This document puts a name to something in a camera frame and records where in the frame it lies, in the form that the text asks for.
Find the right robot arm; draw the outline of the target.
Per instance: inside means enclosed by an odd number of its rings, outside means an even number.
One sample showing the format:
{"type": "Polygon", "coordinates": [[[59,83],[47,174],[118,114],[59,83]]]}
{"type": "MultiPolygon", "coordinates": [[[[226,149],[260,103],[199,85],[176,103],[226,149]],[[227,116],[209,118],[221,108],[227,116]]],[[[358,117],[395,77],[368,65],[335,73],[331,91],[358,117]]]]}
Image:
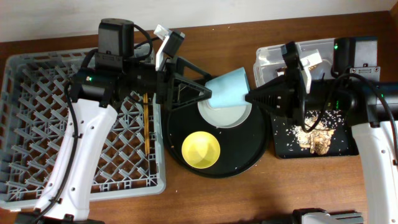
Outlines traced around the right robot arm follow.
{"type": "Polygon", "coordinates": [[[340,37],[333,41],[329,80],[313,80],[301,61],[298,44],[280,48],[283,75],[251,90],[246,101],[285,118],[309,133],[308,110],[345,113],[363,167],[368,220],[397,222],[397,83],[381,82],[377,38],[340,37]]]}

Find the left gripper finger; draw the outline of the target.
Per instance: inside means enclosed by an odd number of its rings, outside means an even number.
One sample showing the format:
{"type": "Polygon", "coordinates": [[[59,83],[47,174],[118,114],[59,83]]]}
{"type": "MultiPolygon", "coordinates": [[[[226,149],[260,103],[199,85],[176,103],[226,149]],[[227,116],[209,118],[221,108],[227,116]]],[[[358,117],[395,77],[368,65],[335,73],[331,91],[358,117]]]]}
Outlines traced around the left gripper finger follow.
{"type": "Polygon", "coordinates": [[[191,80],[182,75],[173,74],[169,81],[169,110],[179,110],[210,99],[212,91],[205,87],[205,83],[204,78],[191,80]]]}
{"type": "Polygon", "coordinates": [[[202,70],[201,68],[197,67],[195,64],[191,63],[190,61],[188,61],[187,59],[185,59],[183,57],[177,57],[175,66],[176,66],[177,73],[179,73],[181,75],[183,75],[184,70],[186,68],[188,68],[189,70],[192,70],[192,71],[202,75],[206,81],[210,81],[213,78],[210,73],[202,70]]]}

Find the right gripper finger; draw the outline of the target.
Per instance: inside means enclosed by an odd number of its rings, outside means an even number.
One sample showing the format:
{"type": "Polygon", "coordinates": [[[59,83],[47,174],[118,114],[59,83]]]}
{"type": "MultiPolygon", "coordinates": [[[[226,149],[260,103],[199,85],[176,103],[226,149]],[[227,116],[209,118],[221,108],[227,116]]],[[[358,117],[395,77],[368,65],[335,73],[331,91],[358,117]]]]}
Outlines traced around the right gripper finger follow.
{"type": "Polygon", "coordinates": [[[260,86],[259,90],[261,92],[286,92],[289,91],[289,87],[285,75],[281,75],[260,86]]]}
{"type": "Polygon", "coordinates": [[[291,118],[294,89],[287,85],[260,86],[245,95],[248,103],[257,105],[269,114],[291,118]]]}

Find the food scraps pile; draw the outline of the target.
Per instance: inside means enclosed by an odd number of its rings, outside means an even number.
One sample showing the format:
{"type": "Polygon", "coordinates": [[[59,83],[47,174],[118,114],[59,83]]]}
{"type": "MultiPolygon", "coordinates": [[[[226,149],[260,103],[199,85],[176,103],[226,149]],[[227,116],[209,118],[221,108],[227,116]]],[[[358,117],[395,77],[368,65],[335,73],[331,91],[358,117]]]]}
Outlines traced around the food scraps pile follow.
{"type": "Polygon", "coordinates": [[[326,111],[313,131],[306,133],[296,125],[286,128],[284,146],[288,152],[310,156],[341,156],[349,149],[346,133],[343,113],[326,111]]]}

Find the blue cup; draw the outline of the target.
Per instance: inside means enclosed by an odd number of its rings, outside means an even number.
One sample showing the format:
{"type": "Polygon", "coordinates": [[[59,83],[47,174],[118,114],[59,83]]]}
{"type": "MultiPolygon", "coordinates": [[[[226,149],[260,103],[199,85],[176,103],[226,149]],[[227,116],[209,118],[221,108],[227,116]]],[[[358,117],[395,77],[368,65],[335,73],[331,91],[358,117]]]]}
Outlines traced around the blue cup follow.
{"type": "Polygon", "coordinates": [[[211,108],[229,108],[249,104],[245,100],[250,87],[244,67],[206,82],[205,87],[212,91],[211,98],[208,100],[211,108]]]}

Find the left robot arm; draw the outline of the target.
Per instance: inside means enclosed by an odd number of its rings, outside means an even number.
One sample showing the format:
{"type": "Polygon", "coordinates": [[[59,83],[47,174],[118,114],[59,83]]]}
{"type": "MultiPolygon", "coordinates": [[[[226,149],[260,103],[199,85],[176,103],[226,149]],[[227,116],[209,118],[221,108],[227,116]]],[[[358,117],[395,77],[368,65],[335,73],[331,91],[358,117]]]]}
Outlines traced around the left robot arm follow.
{"type": "Polygon", "coordinates": [[[146,35],[162,45],[137,56],[134,32],[125,19],[103,19],[98,47],[89,51],[79,71],[65,85],[67,128],[49,181],[32,212],[17,214],[16,223],[88,223],[90,192],[100,154],[125,98],[133,91],[154,93],[157,104],[175,111],[207,100],[212,92],[187,79],[186,68],[198,67],[177,52],[185,34],[157,26],[146,35]]]}

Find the yellow bowl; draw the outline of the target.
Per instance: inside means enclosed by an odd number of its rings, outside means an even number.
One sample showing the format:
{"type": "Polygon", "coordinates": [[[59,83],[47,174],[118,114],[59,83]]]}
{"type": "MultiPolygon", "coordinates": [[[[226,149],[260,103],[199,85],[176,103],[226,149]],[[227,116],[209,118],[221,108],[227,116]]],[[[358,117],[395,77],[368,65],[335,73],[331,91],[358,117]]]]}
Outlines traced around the yellow bowl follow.
{"type": "Polygon", "coordinates": [[[189,134],[182,143],[184,161],[193,168],[206,169],[213,166],[220,157],[221,147],[214,135],[197,131],[189,134]]]}

